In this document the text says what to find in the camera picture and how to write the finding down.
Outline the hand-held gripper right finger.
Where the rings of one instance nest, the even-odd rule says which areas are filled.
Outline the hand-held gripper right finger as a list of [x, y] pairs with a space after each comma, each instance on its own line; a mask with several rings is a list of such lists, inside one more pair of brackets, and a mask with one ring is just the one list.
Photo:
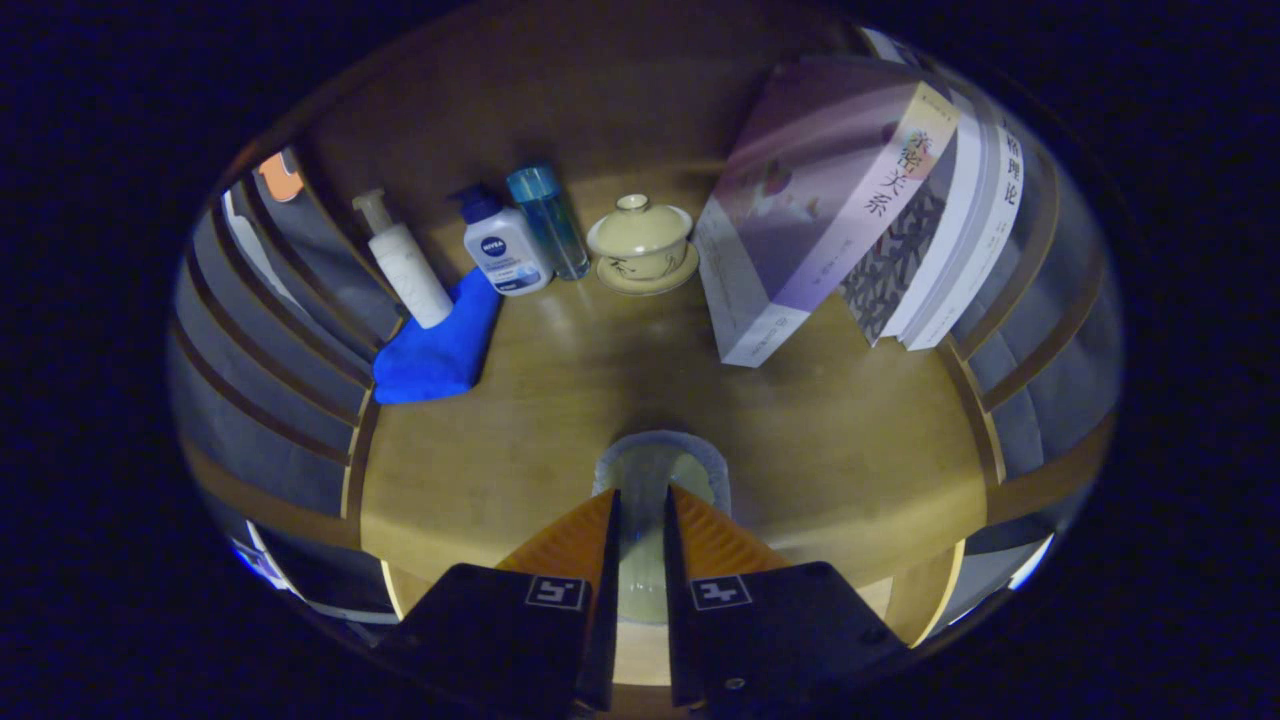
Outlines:
[[794, 564], [671, 486], [663, 523], [672, 700], [701, 716], [819, 716], [908, 647], [828, 562]]

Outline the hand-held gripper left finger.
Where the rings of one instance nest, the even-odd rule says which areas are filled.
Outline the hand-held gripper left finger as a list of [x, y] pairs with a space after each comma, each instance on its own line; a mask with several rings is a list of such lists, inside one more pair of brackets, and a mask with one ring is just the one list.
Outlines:
[[608, 489], [494, 568], [449, 568], [372, 660], [472, 716], [568, 716], [612, 701], [622, 498]]

